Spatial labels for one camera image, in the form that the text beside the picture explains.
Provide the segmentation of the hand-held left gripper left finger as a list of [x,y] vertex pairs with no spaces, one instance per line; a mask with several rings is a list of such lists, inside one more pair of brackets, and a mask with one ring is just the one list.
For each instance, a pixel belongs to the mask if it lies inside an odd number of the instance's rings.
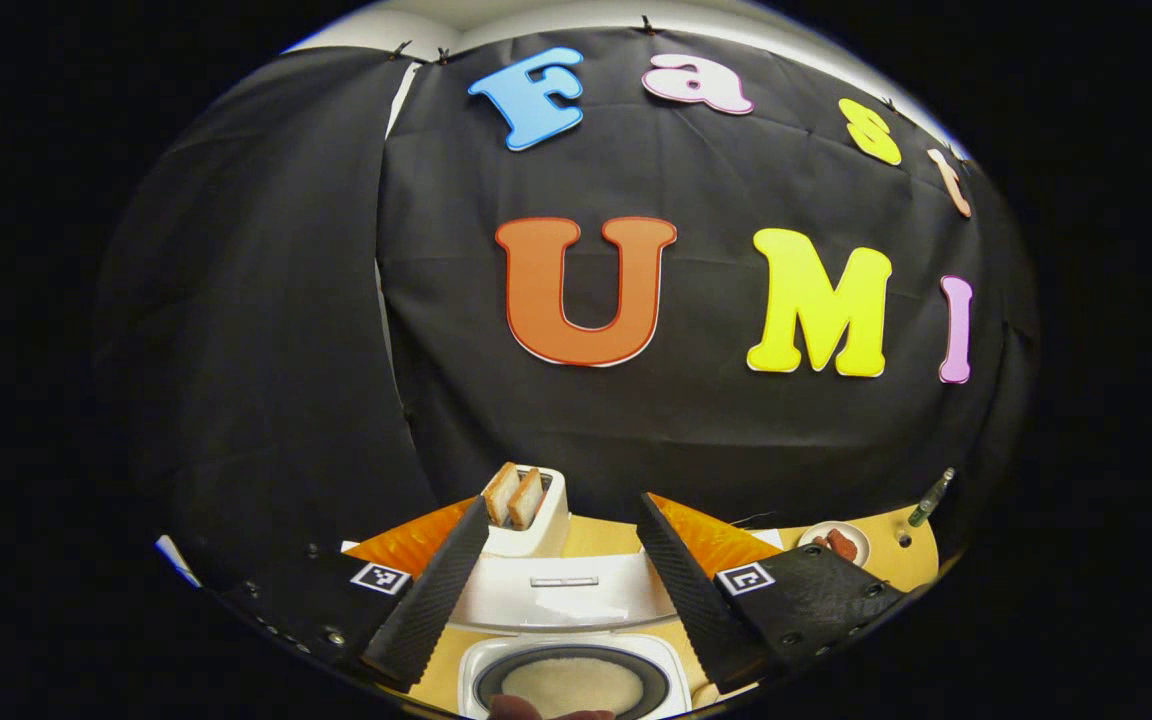
[[476,497],[420,575],[324,553],[285,560],[219,600],[324,669],[408,691],[420,683],[486,539],[486,501]]

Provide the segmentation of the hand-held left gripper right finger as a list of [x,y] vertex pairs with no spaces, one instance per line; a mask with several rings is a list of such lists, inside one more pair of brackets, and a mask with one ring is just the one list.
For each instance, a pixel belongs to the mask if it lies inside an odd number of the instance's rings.
[[905,592],[833,550],[753,550],[753,536],[704,514],[692,532],[694,514],[644,493],[636,533],[719,692],[803,674],[904,611]]

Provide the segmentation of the white rice cooker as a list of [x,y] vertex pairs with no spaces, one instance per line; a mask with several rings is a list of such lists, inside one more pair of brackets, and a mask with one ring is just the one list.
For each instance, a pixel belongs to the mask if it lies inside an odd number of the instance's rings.
[[692,710],[684,660],[643,626],[677,621],[666,589],[644,552],[582,559],[509,559],[483,555],[450,626],[484,632],[460,661],[457,705],[463,717],[485,717],[499,685],[488,670],[505,660],[539,660],[544,652],[596,650],[643,675],[639,705],[623,720],[659,720]]

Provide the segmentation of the white rice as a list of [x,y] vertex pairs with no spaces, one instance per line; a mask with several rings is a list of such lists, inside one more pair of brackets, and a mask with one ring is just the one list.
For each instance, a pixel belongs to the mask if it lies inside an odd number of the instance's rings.
[[639,675],[599,659],[544,659],[506,674],[502,694],[530,703],[544,720],[577,711],[623,714],[644,697]]

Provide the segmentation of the toasted bread slice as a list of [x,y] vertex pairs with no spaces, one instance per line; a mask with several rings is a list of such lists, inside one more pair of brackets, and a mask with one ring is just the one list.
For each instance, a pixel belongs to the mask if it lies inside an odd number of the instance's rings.
[[535,516],[538,515],[544,497],[543,475],[536,468],[526,469],[526,473],[521,475],[518,486],[506,505],[509,528],[529,529],[535,523]]
[[521,477],[515,462],[505,462],[486,484],[483,497],[486,498],[486,511],[494,526],[506,526],[509,521],[509,501],[521,486]]

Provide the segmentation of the white toaster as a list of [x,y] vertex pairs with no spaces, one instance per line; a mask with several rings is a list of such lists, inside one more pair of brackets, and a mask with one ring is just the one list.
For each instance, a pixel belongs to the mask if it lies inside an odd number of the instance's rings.
[[[517,465],[521,475],[535,467]],[[563,473],[550,468],[536,468],[544,479],[545,497],[535,523],[526,530],[494,526],[488,520],[488,539],[485,555],[506,559],[558,558],[564,546],[570,510],[568,510],[566,479]]]

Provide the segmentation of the white plate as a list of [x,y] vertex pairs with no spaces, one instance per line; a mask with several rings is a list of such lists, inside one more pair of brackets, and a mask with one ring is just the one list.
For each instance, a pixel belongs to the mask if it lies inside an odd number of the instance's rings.
[[826,536],[829,529],[841,530],[847,537],[851,539],[858,546],[859,553],[856,558],[854,564],[864,568],[867,564],[867,559],[870,556],[870,541],[867,536],[851,523],[846,523],[846,521],[823,521],[823,523],[814,524],[814,526],[809,526],[801,533],[799,541],[797,541],[797,547],[813,546],[812,539],[817,536]]

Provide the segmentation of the green glass bottle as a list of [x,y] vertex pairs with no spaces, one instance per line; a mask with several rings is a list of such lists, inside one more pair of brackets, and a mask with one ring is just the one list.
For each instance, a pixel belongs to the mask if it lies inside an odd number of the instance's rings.
[[938,479],[927,492],[920,498],[918,503],[915,505],[914,510],[910,511],[908,516],[909,526],[923,526],[927,523],[929,516],[935,511],[937,507],[941,505],[943,498],[946,497],[947,488],[952,486],[952,482],[956,478],[957,470],[955,468],[946,468],[941,478]]

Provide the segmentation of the black backdrop cloth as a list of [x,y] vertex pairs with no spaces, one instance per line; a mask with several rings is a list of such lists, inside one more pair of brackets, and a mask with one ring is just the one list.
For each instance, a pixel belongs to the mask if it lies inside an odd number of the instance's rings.
[[955,553],[1039,365],[986,173],[833,74],[558,29],[406,67],[279,56],[175,141],[99,287],[94,366],[154,535],[219,591],[473,495],[657,495],[810,525],[914,505]]

